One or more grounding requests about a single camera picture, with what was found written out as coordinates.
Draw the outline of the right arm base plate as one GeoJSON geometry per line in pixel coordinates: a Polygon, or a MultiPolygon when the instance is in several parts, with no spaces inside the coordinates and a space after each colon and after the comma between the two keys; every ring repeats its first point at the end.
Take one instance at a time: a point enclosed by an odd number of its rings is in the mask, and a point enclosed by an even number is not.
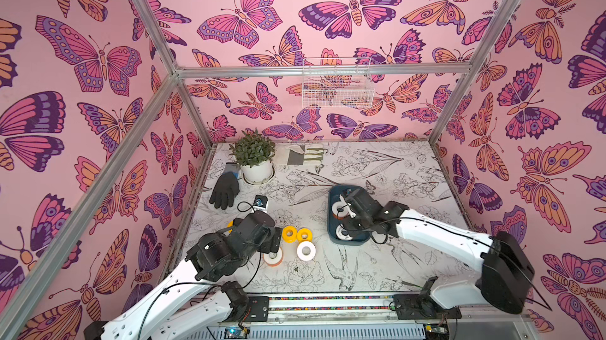
{"type": "Polygon", "coordinates": [[[396,294],[393,296],[389,307],[391,311],[396,313],[398,319],[442,320],[462,318],[458,308],[442,308],[430,297],[421,297],[419,294],[396,294]]]}

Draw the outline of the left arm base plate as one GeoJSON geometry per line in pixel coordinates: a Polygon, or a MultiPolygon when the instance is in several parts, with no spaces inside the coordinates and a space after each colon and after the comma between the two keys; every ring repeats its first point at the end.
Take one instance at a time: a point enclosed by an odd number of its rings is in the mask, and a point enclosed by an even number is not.
{"type": "Polygon", "coordinates": [[[232,311],[226,322],[267,322],[269,315],[270,298],[268,296],[254,296],[231,304],[232,311]]]}

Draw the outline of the teal plastic storage box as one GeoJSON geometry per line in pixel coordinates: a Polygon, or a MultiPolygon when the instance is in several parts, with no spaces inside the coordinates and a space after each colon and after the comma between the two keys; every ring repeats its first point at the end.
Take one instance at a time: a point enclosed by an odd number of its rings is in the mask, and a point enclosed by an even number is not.
{"type": "Polygon", "coordinates": [[[336,185],[328,194],[328,236],[337,245],[364,245],[371,235],[372,214],[381,206],[357,185],[336,185]]]}

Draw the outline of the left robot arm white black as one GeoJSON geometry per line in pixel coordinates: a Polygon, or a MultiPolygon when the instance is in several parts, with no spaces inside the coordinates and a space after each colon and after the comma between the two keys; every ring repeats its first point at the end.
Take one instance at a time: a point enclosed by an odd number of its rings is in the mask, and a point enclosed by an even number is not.
{"type": "Polygon", "coordinates": [[[95,321],[86,339],[183,339],[224,321],[241,323],[250,299],[236,281],[222,282],[250,258],[276,253],[282,228],[266,212],[235,220],[229,230],[202,236],[164,281],[110,321],[95,321]]]}

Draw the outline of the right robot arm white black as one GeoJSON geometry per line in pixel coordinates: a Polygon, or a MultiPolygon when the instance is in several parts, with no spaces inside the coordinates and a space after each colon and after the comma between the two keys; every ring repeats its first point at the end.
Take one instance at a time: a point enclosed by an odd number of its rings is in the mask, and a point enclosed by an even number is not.
{"type": "Polygon", "coordinates": [[[399,202],[380,204],[362,188],[340,193],[331,213],[338,220],[336,237],[342,242],[383,234],[426,245],[471,268],[456,278],[429,278],[409,305],[416,314],[430,317],[438,310],[471,305],[490,305],[507,314],[523,312],[535,270],[507,232],[464,230],[399,202]]]}

